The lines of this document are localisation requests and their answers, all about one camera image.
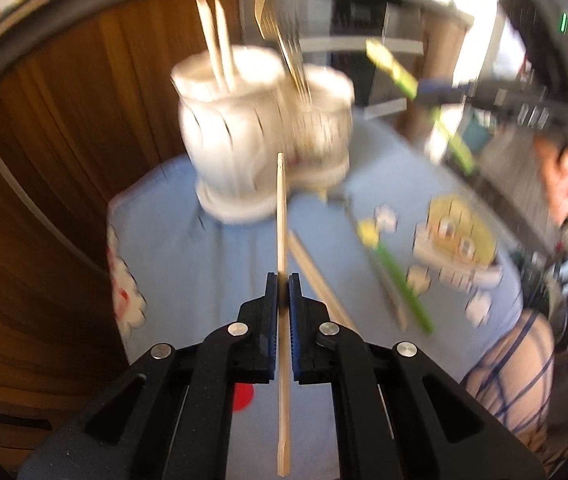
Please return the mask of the wooden chopstick on cloth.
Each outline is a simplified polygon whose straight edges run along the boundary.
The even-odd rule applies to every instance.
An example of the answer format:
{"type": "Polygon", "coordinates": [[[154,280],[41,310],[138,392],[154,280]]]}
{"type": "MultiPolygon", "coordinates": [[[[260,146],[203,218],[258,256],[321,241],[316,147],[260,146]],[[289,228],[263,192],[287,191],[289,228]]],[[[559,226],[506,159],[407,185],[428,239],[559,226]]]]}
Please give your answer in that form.
{"type": "Polygon", "coordinates": [[[293,231],[288,231],[287,233],[287,247],[299,266],[302,274],[305,275],[313,292],[316,294],[316,298],[326,305],[330,319],[333,322],[346,326],[357,333],[358,329],[356,324],[354,324],[354,321],[350,318],[347,310],[338,300],[333,289],[331,289],[331,286],[327,283],[321,273],[319,267],[316,265],[313,258],[310,257],[307,249],[303,244],[301,244],[300,239],[293,231]]]}

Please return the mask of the silver metal fork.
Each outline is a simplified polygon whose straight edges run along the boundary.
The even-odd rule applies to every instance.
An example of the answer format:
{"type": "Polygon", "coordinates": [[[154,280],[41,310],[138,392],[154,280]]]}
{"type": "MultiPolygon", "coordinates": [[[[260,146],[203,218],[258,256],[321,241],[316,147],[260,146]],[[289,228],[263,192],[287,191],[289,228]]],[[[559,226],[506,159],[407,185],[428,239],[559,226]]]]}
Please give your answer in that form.
{"type": "Polygon", "coordinates": [[[302,102],[311,103],[311,91],[305,73],[302,57],[299,23],[296,15],[275,11],[276,24],[283,40],[283,50],[290,76],[302,102]]]}

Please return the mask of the blue cartoon cloth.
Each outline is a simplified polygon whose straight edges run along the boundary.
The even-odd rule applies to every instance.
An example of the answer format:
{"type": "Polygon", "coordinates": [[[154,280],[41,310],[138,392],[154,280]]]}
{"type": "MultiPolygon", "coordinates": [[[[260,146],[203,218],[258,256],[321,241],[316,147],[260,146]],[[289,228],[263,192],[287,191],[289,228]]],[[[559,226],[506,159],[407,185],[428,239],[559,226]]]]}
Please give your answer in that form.
{"type": "MultiPolygon", "coordinates": [[[[107,236],[114,310],[130,360],[154,344],[184,348],[233,322],[243,302],[262,295],[275,268],[275,223],[225,226],[195,195],[196,173],[186,157],[149,172],[109,204],[107,236]]],[[[497,250],[500,282],[451,286],[438,268],[424,271],[418,297],[433,323],[426,332],[410,318],[400,328],[352,222],[381,218],[380,240],[406,272],[420,270],[415,229],[438,197],[458,196],[490,222],[490,212],[452,172],[432,164],[391,128],[357,119],[350,170],[327,203],[313,192],[288,201],[294,249],[290,272],[306,297],[336,301],[369,342],[392,347],[411,341],[452,378],[463,378],[519,318],[522,289],[504,247],[497,250]]]]}

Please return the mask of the yellow green plastic fork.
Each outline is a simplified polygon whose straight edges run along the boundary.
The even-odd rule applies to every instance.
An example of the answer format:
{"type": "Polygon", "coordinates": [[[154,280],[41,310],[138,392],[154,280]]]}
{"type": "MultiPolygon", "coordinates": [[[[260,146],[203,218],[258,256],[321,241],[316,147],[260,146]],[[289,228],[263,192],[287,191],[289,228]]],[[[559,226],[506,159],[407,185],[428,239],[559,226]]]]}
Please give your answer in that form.
{"type": "MultiPolygon", "coordinates": [[[[411,103],[418,102],[418,80],[394,57],[380,42],[369,38],[365,40],[365,53],[369,60],[385,73],[394,85],[411,103]]],[[[462,138],[447,128],[441,120],[440,105],[426,105],[434,130],[447,142],[447,148],[458,163],[463,174],[470,176],[476,169],[474,156],[462,138]]]]}

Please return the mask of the gold metal spoon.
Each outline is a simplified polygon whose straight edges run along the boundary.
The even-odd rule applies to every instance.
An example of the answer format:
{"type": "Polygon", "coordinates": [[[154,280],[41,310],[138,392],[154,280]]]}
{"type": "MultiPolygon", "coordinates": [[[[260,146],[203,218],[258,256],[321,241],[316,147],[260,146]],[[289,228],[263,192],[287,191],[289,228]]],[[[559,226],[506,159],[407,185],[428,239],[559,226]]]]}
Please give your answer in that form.
{"type": "Polygon", "coordinates": [[[293,64],[290,60],[290,51],[287,49],[284,36],[278,26],[278,16],[275,11],[274,0],[255,0],[254,14],[261,38],[268,44],[278,47],[284,65],[290,76],[294,76],[293,64]]]}

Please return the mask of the wooden kitchen cabinet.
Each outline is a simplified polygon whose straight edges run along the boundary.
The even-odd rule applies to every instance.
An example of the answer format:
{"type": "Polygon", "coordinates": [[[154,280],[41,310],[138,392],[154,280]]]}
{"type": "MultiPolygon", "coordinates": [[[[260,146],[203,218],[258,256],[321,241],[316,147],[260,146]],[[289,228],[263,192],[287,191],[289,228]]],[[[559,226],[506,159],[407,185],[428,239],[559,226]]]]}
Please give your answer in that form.
{"type": "MultiPolygon", "coordinates": [[[[220,0],[233,35],[238,0],[220,0]]],[[[172,66],[203,49],[194,0],[131,0],[0,75],[0,468],[14,474],[126,368],[109,202],[183,152],[172,66]]]]}

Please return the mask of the green yellow plastic spoon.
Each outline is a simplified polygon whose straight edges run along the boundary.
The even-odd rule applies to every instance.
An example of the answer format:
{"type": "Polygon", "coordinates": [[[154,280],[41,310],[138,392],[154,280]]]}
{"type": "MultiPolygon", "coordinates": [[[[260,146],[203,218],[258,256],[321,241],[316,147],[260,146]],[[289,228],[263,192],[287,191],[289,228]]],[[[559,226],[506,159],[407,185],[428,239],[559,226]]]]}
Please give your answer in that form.
{"type": "Polygon", "coordinates": [[[434,331],[434,323],[412,289],[410,289],[403,270],[391,252],[382,242],[372,219],[356,222],[356,232],[360,243],[366,250],[371,266],[386,292],[391,307],[395,310],[400,330],[408,327],[408,316],[413,315],[418,326],[426,334],[434,331]]]}

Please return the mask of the wooden chopstick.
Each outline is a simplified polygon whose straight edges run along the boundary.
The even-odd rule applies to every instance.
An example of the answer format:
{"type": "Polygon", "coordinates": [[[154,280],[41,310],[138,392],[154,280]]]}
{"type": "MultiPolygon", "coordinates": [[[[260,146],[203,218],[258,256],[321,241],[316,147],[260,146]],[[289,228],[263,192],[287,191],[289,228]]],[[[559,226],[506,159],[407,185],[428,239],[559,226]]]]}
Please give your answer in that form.
{"type": "Polygon", "coordinates": [[[236,90],[235,65],[228,31],[228,23],[226,22],[226,12],[224,12],[220,0],[214,0],[214,8],[216,9],[216,24],[221,55],[222,72],[224,79],[226,80],[226,86],[228,87],[229,92],[234,92],[236,90]]]}
{"type": "Polygon", "coordinates": [[[226,80],[222,74],[220,53],[217,46],[216,29],[214,28],[214,18],[210,10],[207,0],[195,0],[199,21],[202,25],[203,34],[206,42],[207,51],[209,54],[210,66],[214,79],[217,81],[218,87],[222,92],[226,92],[226,80]]]}
{"type": "Polygon", "coordinates": [[[292,469],[290,452],[290,315],[287,307],[287,184],[283,153],[276,160],[276,272],[278,272],[278,452],[276,471],[285,478],[292,469]]]}
{"type": "Polygon", "coordinates": [[[354,324],[354,321],[350,318],[347,310],[338,300],[333,289],[331,289],[331,286],[327,283],[321,273],[319,267],[316,265],[313,258],[310,257],[307,249],[303,244],[301,244],[300,239],[293,231],[288,231],[287,233],[287,247],[299,266],[302,274],[305,275],[313,292],[316,294],[316,298],[326,305],[330,319],[333,322],[346,326],[357,333],[358,329],[356,324],[354,324]]]}

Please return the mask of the stainless steel oven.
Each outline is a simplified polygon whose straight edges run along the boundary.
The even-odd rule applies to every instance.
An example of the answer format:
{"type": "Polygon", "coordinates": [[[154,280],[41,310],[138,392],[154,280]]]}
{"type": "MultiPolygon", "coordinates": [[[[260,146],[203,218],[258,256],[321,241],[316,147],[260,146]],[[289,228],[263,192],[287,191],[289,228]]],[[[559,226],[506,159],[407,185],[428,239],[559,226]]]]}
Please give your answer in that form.
{"type": "Polygon", "coordinates": [[[307,64],[330,66],[354,84],[354,105],[366,119],[393,122],[406,110],[402,92],[366,56],[380,40],[406,68],[424,54],[422,12],[400,0],[275,0],[282,21],[298,27],[307,64]]]}

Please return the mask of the cream floral ceramic utensil holder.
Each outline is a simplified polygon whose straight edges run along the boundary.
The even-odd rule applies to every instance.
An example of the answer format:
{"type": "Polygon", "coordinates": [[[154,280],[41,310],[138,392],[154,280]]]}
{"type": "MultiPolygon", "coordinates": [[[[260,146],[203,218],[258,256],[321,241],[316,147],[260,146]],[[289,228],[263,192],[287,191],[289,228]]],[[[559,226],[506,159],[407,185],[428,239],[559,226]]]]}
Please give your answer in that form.
{"type": "Polygon", "coordinates": [[[235,47],[233,56],[234,91],[221,89],[206,52],[173,66],[171,81],[200,206],[222,223],[245,224],[274,214],[280,156],[294,190],[345,179],[354,85],[339,70],[308,64],[311,101],[302,104],[273,50],[235,47]]]}

